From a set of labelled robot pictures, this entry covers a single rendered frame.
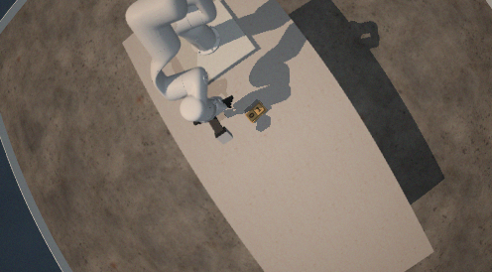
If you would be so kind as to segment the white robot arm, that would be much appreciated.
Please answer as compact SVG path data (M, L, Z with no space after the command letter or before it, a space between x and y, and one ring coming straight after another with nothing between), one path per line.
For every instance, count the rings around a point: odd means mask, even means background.
M155 88L169 101L183 98L182 117L191 122L208 121L215 138L224 145L233 139L233 135L215 116L218 100L207 98L205 69L191 68L170 76L160 71L179 52L181 40L178 36L191 43L200 55L215 52L220 35L206 24L214 21L216 15L212 0L138 0L126 11L126 21L152 57L151 78Z

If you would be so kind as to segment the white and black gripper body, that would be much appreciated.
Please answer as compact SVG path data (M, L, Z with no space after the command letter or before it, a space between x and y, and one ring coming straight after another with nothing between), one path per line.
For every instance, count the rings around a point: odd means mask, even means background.
M222 111L224 111L227 108L227 105L222 102L223 98L220 96L213 96L213 97L210 97L209 99L215 99L215 98L218 100L218 102L216 103L216 113L215 113L215 116L217 116L218 114L220 114ZM208 122L208 121L203 121L201 123L206 123L206 122Z

